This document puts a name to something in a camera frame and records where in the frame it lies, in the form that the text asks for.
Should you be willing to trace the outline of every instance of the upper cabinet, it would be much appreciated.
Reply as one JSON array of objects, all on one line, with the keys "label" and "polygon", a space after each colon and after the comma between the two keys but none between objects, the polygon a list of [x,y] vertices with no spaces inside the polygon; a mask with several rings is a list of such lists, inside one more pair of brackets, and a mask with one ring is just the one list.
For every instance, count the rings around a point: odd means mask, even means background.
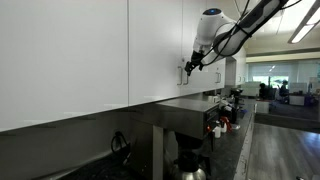
[{"label": "upper cabinet", "polygon": [[[246,8],[248,0],[235,0],[236,6],[239,9],[239,14],[242,14],[244,9]],[[261,0],[250,0],[247,11],[251,11]]]},{"label": "upper cabinet", "polygon": [[237,86],[247,81],[246,79],[246,51],[242,47],[232,57],[227,57],[226,85]]},{"label": "upper cabinet", "polygon": [[226,16],[235,21],[240,17],[234,0],[207,0],[207,8],[219,8]]},{"label": "upper cabinet", "polygon": [[182,0],[129,1],[130,105],[180,95],[181,45]]},{"label": "upper cabinet", "polygon": [[128,106],[127,17],[127,0],[0,1],[0,131]]},{"label": "upper cabinet", "polygon": [[[207,9],[206,0],[183,0],[183,36],[181,67],[191,60],[193,43],[197,35],[197,28],[202,13]],[[225,60],[206,66],[200,71],[198,68],[192,71],[191,76],[183,71],[181,82],[181,95],[193,94],[224,87]]]}]

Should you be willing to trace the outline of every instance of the black countertop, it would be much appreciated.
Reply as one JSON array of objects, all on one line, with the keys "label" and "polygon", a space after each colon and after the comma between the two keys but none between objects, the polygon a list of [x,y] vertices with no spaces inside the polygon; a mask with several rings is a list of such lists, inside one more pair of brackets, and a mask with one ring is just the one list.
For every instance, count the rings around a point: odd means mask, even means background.
[{"label": "black countertop", "polygon": [[254,104],[255,100],[245,99],[244,105],[240,106],[248,112],[244,116],[238,113],[236,122],[241,128],[230,133],[222,133],[220,138],[215,139],[214,151],[210,157],[211,179],[233,180]]},{"label": "black countertop", "polygon": [[[214,151],[211,154],[211,172],[214,180],[233,180],[245,134],[248,130],[255,100],[244,100],[243,109],[247,110],[244,115],[239,113],[237,123],[239,130],[230,133],[222,133],[221,137],[214,140]],[[90,163],[82,168],[64,176],[61,180],[79,179],[114,179],[135,180],[143,179],[129,168],[122,165],[123,159],[111,155]]]}]

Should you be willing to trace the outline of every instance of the desk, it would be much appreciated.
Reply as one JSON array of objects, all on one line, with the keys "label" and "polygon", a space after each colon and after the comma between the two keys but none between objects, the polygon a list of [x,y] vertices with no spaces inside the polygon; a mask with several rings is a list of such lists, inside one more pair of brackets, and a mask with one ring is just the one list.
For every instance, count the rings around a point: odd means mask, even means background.
[{"label": "desk", "polygon": [[297,95],[297,94],[289,94],[289,103],[290,105],[304,105],[304,97],[305,95]]},{"label": "desk", "polygon": [[269,104],[272,100],[257,99],[257,113],[269,114]]}]

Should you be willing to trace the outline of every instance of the bottle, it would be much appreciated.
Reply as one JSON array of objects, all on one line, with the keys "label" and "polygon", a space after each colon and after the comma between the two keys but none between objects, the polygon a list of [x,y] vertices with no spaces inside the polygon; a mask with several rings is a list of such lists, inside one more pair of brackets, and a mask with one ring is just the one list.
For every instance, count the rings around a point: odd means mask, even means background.
[{"label": "bottle", "polygon": [[214,137],[215,138],[220,138],[221,137],[221,127],[220,127],[220,122],[216,121],[216,127],[214,128]]},{"label": "bottle", "polygon": [[222,133],[226,133],[227,132],[227,124],[225,122],[222,123],[221,132]]}]

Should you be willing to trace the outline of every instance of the gray floor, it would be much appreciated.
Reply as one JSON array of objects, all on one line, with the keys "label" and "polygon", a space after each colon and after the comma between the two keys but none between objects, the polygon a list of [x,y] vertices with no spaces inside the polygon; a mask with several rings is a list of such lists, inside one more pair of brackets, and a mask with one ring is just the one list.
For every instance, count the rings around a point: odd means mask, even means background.
[{"label": "gray floor", "polygon": [[295,106],[289,104],[280,104],[279,102],[274,102],[276,108],[270,109],[271,115],[293,117],[299,119],[305,119],[310,121],[319,121],[319,107],[305,107],[305,106]]},{"label": "gray floor", "polygon": [[286,116],[257,113],[256,123],[320,133],[320,122]]},{"label": "gray floor", "polygon": [[311,180],[320,174],[320,134],[255,124],[248,179]]}]

